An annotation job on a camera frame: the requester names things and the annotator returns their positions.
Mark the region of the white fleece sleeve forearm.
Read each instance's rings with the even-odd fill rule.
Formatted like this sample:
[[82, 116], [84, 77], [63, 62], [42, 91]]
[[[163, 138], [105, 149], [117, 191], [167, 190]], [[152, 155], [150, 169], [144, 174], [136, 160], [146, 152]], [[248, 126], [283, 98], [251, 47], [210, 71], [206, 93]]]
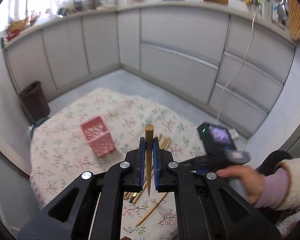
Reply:
[[285, 151], [274, 151], [258, 171], [263, 175], [264, 186], [254, 207], [274, 210], [300, 208], [300, 158], [292, 158]]

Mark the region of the person's right hand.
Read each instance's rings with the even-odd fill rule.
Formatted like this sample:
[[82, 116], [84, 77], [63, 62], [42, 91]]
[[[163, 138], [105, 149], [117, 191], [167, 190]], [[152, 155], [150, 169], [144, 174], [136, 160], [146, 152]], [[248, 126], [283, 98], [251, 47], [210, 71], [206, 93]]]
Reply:
[[250, 166], [233, 165], [220, 169], [217, 174], [221, 178], [237, 177], [243, 184], [248, 197], [248, 202], [254, 205], [261, 197], [264, 188], [264, 177]]

